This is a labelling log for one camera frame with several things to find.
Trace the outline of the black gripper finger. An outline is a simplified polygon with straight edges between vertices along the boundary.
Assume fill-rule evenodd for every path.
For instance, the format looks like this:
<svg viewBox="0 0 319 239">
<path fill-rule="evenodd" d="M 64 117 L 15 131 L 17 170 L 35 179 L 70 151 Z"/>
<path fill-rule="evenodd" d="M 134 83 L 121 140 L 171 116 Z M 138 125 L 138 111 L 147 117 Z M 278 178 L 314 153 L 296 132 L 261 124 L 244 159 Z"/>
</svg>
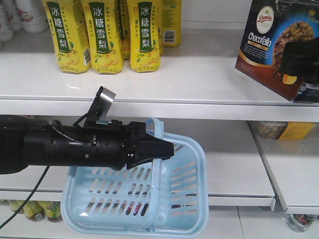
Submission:
<svg viewBox="0 0 319 239">
<path fill-rule="evenodd" d="M 319 38 L 288 42 L 282 54 L 281 73 L 284 77 L 296 77 L 308 82 L 318 82 Z"/>
</svg>

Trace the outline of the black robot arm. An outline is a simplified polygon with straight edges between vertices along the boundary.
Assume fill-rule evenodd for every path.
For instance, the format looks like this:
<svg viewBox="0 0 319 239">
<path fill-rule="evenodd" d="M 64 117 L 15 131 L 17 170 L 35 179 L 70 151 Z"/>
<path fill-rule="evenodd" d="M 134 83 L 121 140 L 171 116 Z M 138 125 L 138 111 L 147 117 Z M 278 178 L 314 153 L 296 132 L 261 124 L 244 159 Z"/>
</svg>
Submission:
<svg viewBox="0 0 319 239">
<path fill-rule="evenodd" d="M 148 134 L 144 122 L 86 121 L 78 126 L 17 115 L 0 117 L 1 174 L 18 173 L 28 166 L 132 169 L 173 156 L 173 144 Z"/>
</svg>

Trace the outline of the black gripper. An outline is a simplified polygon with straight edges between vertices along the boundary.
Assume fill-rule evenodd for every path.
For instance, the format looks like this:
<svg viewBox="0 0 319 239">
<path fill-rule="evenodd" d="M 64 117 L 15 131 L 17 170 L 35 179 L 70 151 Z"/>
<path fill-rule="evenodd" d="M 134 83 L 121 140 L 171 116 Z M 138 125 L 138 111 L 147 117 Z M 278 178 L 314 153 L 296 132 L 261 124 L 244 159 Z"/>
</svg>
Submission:
<svg viewBox="0 0 319 239">
<path fill-rule="evenodd" d="M 174 156 L 171 142 L 150 140 L 144 122 L 132 121 L 124 125 L 119 120 L 108 124 L 86 120 L 84 128 L 91 137 L 84 154 L 84 167 L 110 167 L 121 170 L 152 162 L 153 159 L 167 160 Z"/>
</svg>

